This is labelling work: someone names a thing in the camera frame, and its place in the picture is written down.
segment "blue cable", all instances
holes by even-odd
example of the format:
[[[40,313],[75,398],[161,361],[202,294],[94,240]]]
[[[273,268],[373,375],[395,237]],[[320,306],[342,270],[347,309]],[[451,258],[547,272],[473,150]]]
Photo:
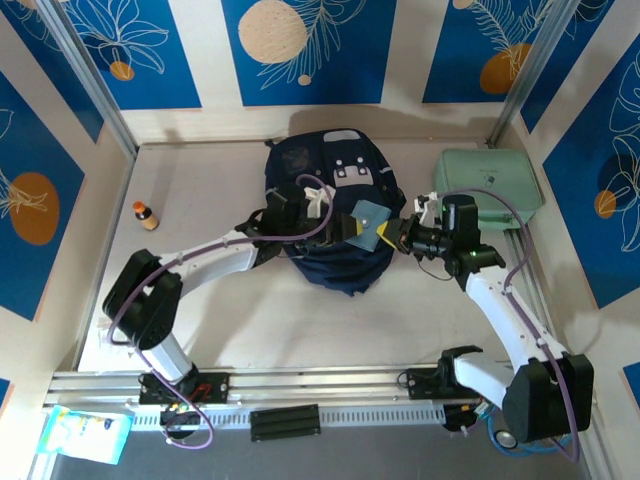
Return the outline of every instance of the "blue cable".
[[[571,442],[571,435],[567,435],[562,440],[560,440],[560,445],[562,445],[563,447],[566,447],[569,444],[569,442]],[[549,454],[549,453],[556,453],[558,451],[558,447],[556,447],[555,445],[550,447],[543,447],[539,445],[538,442],[533,442],[532,444],[523,443],[520,445],[520,448],[522,448],[527,452],[540,453],[543,455]]]
[[[556,453],[558,451],[558,447],[556,446],[543,447],[543,446],[540,446],[538,442],[533,442],[531,444],[519,443],[518,447],[521,449],[521,451],[507,450],[502,445],[500,445],[500,443],[498,443],[498,440],[496,439],[495,431],[493,429],[493,422],[494,422],[493,416],[491,415],[491,413],[489,413],[487,415],[487,431],[489,432],[489,440],[491,440],[491,443],[496,448],[496,450],[498,450],[503,455],[506,455],[512,458],[524,458],[532,454],[548,455],[551,453]],[[566,446],[570,441],[571,441],[571,436],[567,435],[562,440],[560,440],[560,444],[562,446]]]
[[[506,455],[507,457],[512,457],[512,458],[524,458],[531,455],[531,452],[526,452],[526,451],[516,452],[513,450],[507,450],[502,445],[500,445],[498,443],[498,440],[496,440],[496,436],[493,430],[493,417],[491,415],[489,415],[489,417],[487,418],[487,430],[489,431],[489,440],[491,440],[491,443],[493,443],[493,446],[496,447],[496,450],[498,450],[503,455]]]

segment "blue sticker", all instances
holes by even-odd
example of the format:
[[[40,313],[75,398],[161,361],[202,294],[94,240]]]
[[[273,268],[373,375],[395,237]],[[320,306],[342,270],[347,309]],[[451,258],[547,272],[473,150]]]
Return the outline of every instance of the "blue sticker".
[[[640,287],[640,36],[544,169],[599,307]]]
[[[379,103],[395,6],[395,0],[223,0],[242,103]]]
[[[133,417],[121,413],[98,415],[56,405],[36,452],[117,465],[132,425]]]
[[[625,377],[627,377],[631,393],[633,393],[633,397],[636,399],[638,407],[640,407],[640,363],[627,365],[622,369],[622,371],[624,372]]]
[[[201,107],[167,0],[63,6],[122,110]]]
[[[582,0],[520,113],[531,132],[615,0]]]
[[[96,142],[104,120],[51,36],[33,2],[0,0],[0,10],[49,77],[91,139]]]
[[[0,306],[33,320],[84,173],[0,74]]]
[[[591,9],[599,11],[607,1],[613,0],[583,0],[580,12],[592,15]],[[552,5],[553,0],[450,0],[423,102],[503,101]],[[565,37],[583,28],[579,15]]]
[[[362,233],[349,238],[347,243],[367,252],[374,252],[380,240],[378,227],[389,220],[391,210],[368,200],[358,200],[351,216],[362,225]]]

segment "cable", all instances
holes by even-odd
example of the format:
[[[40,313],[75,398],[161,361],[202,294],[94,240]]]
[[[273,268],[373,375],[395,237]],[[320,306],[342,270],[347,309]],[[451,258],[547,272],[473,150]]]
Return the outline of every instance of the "cable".
[[[207,417],[202,412],[202,410],[200,410],[198,406],[191,401],[189,397],[180,393],[177,388],[171,385],[171,382],[169,382],[169,380],[164,378],[164,376],[160,372],[156,371],[151,365],[151,363],[149,363],[149,360],[147,360],[144,357],[144,355],[142,355],[142,352],[140,350],[136,349],[136,353],[142,359],[142,361],[147,365],[147,367],[149,367],[149,369],[151,370],[151,373],[155,375],[155,377],[160,381],[160,383],[162,383],[162,385],[164,385],[165,388],[167,388],[167,390],[173,393],[176,397],[178,397],[184,403],[189,405],[190,408],[195,410],[195,412],[200,416],[202,420],[204,420],[204,423],[207,426],[207,430],[209,432],[209,438],[204,443],[201,443],[199,445],[188,445],[183,442],[176,442],[169,436],[169,424],[167,423],[167,425],[164,426],[162,432],[164,436],[167,438],[167,440],[171,442],[171,445],[174,445],[178,448],[182,448],[184,450],[202,450],[203,448],[207,448],[209,445],[211,445],[213,443],[215,429],[213,428],[213,424],[211,423],[211,420],[209,420],[209,417]]]
[[[498,450],[503,455],[513,458],[524,458],[531,455],[530,452],[515,452],[512,450],[507,450],[502,445],[500,445],[500,443],[498,443],[498,440],[496,439],[495,431],[493,430],[493,416],[491,415],[487,418],[487,430],[489,431],[489,440],[491,440],[493,446],[496,447],[496,450]]]
[[[429,272],[428,270],[425,270],[425,268],[422,266],[422,263],[420,263],[420,260],[418,260],[417,258],[416,258],[416,261],[418,262],[418,267],[420,267],[420,270],[422,270],[424,273],[429,275],[431,278],[434,278],[436,280],[440,280],[441,282],[448,282],[449,280],[451,280],[453,278],[453,275],[451,275],[449,278],[439,277],[439,276]]]
[[[495,198],[496,200],[498,200],[505,207],[507,207],[507,209],[509,209],[509,211],[513,214],[513,216],[518,221],[518,224],[520,225],[520,228],[524,233],[524,237],[525,237],[524,255],[520,260],[520,262],[518,262],[518,264],[507,274],[507,277],[504,281],[503,293],[506,295],[507,299],[509,300],[509,303],[514,308],[514,310],[518,313],[518,315],[520,315],[520,318],[526,325],[527,329],[531,332],[533,337],[536,339],[536,342],[539,342],[539,340],[542,340],[542,335],[540,334],[538,329],[535,327],[535,325],[533,324],[533,322],[531,321],[527,313],[522,308],[522,306],[520,306],[520,304],[514,297],[513,293],[511,292],[512,289],[510,288],[513,277],[520,270],[524,268],[524,266],[527,264],[527,262],[531,258],[531,252],[533,249],[533,240],[531,238],[531,232],[529,231],[529,227],[522,220],[522,217],[520,216],[516,208],[508,200],[506,200],[502,196],[492,191],[485,190],[483,188],[466,188],[461,190],[455,190],[452,192],[447,192],[443,194],[442,197],[445,197],[447,195],[455,195],[459,193],[468,193],[468,192],[484,193],[485,195],[489,195]],[[553,354],[551,353],[551,349],[549,348],[549,346],[546,344],[546,342],[545,343],[539,342],[538,345],[540,346],[540,349],[544,352],[547,359],[549,360],[549,363],[551,364],[551,368],[553,368],[553,372],[556,376],[556,380],[558,381],[560,392],[562,393],[562,401],[564,403],[564,408],[567,412],[567,418],[569,420],[569,430],[571,432],[571,438],[574,439],[573,451],[570,454],[567,451],[567,449],[562,444],[560,444],[557,440],[551,439],[551,441],[556,445],[556,447],[558,447],[559,451],[565,457],[567,457],[571,462],[578,463],[578,461],[580,460],[580,438],[578,437],[578,425],[576,422],[576,416],[573,410],[573,405],[571,403],[569,387],[567,386],[567,382],[564,379],[564,376],[562,375],[562,371],[560,370],[560,365],[558,364],[557,360],[553,357]]]
[[[487,432],[489,433],[489,439],[491,440],[491,443],[493,444],[494,447],[496,447],[496,449],[500,453],[503,453],[504,455],[507,455],[509,457],[524,458],[532,454],[549,455],[549,454],[557,453],[558,451],[560,451],[559,448],[556,447],[555,445],[552,447],[542,447],[538,445],[538,442],[533,442],[529,444],[518,443],[517,447],[520,448],[522,451],[514,451],[514,450],[504,448],[502,445],[500,445],[500,443],[496,439],[497,432],[493,428],[493,424],[494,424],[493,413],[495,413],[495,411],[496,409],[492,408],[486,416]],[[566,446],[571,441],[571,438],[572,438],[571,436],[566,435],[564,436],[564,438],[562,438],[559,441],[559,443],[562,444],[563,446]]]
[[[192,258],[196,258],[200,255],[204,255],[205,253],[209,253],[212,252],[214,250],[217,250],[219,248],[228,248],[231,247],[233,245],[240,245],[243,243],[253,243],[253,242],[285,242],[285,243],[291,243],[291,242],[298,242],[300,240],[305,240],[307,238],[313,237],[314,235],[320,233],[322,230],[324,230],[324,228],[327,226],[327,224],[329,223],[329,221],[331,220],[331,216],[333,214],[333,198],[331,196],[331,191],[329,190],[329,188],[327,187],[327,185],[320,180],[317,177],[314,177],[313,175],[307,175],[307,174],[302,174],[299,175],[298,178],[296,178],[296,184],[300,185],[300,182],[302,180],[311,180],[313,182],[315,182],[316,184],[318,184],[327,194],[327,199],[329,202],[329,208],[327,210],[327,215],[325,216],[324,220],[320,223],[320,225],[318,225],[316,228],[314,228],[313,230],[311,230],[310,232],[307,233],[303,233],[300,235],[291,235],[291,236],[261,236],[261,237],[247,237],[247,238],[236,238],[236,239],[232,239],[232,240],[223,240],[219,243],[215,243],[213,245],[207,245],[206,247],[202,247],[199,248],[198,250],[195,250],[187,255],[184,255],[182,258],[176,258],[174,260],[171,260],[170,262],[162,265],[160,268],[156,269],[154,272],[152,272],[150,275],[148,275],[142,282],[140,282],[140,284],[138,284],[138,286],[131,292],[131,294],[127,297],[127,299],[122,303],[122,306],[120,307],[120,310],[118,310],[118,313],[116,314],[116,316],[113,318],[113,321],[111,323],[111,326],[109,327],[109,331],[107,332],[107,341],[109,341],[111,344],[113,345],[121,345],[121,346],[132,346],[132,344],[128,341],[120,341],[120,340],[115,340],[113,338],[113,335],[115,333],[116,328],[118,327],[118,324],[120,323],[120,321],[122,320],[122,317],[124,316],[125,312],[129,309],[129,307],[131,307],[131,305],[133,304],[134,300],[138,297],[138,295],[140,295],[142,293],[142,291],[144,290],[144,288],[151,284],[156,278],[158,278],[160,275],[162,275],[164,272],[166,272],[167,270],[175,267],[176,265],[180,264],[180,262],[185,262],[188,260],[191,260]],[[142,352],[139,351],[138,349],[136,349],[136,352],[138,353],[138,355],[140,356],[140,358],[142,358],[143,362],[147,365],[147,367],[149,367],[151,369],[151,373],[153,373],[156,378],[160,381],[160,383],[162,383],[166,388],[168,388],[174,395],[176,395],[178,398],[180,398],[182,401],[184,401],[187,405],[189,405],[191,408],[193,408],[196,413],[200,416],[200,418],[202,418],[205,422],[205,424],[207,425],[207,428],[209,430],[209,438],[206,442],[200,444],[200,445],[187,445],[185,443],[182,442],[176,442],[176,441],[171,441],[171,444],[178,447],[178,448],[183,448],[186,450],[200,450],[203,448],[207,448],[209,445],[211,445],[211,443],[213,442],[213,436],[214,436],[214,428],[213,425],[211,424],[211,421],[209,420],[209,418],[207,418],[207,416],[195,405],[194,402],[192,402],[190,399],[188,399],[187,397],[185,397],[184,395],[182,395],[173,385],[171,385],[171,382],[169,382],[166,378],[164,378],[159,372],[157,372],[153,366],[149,363],[149,361],[142,355]],[[168,437],[168,430],[165,429],[165,436]]]

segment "orange circle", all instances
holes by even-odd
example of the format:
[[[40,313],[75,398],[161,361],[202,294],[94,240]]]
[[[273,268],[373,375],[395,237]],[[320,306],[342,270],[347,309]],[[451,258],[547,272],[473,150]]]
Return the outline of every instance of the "orange circle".
[[[509,92],[529,50],[530,44],[519,43],[491,57],[480,73],[482,91],[496,95]]]
[[[301,87],[306,87],[311,85],[311,77],[309,75],[300,75],[298,77],[298,83]]]
[[[131,65],[121,62],[120,60],[113,62],[109,66],[109,71],[111,72],[111,75],[123,82],[128,82],[129,80],[133,79],[134,76],[133,68],[131,68]]]
[[[9,209],[13,228],[25,242],[46,245],[58,228],[60,200],[51,181],[40,173],[23,173],[11,184]]]
[[[616,196],[609,190],[603,190],[594,202],[596,213],[602,218],[611,218],[616,213]]]

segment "small box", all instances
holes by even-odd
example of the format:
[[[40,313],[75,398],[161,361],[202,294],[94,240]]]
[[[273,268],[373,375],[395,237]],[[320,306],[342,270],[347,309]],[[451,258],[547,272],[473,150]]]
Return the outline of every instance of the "small box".
[[[438,194],[484,188],[508,200],[528,222],[542,206],[542,195],[529,158],[516,150],[462,150],[442,152],[435,173]],[[514,215],[502,203],[483,193],[469,193],[478,205],[481,230],[519,228]]]

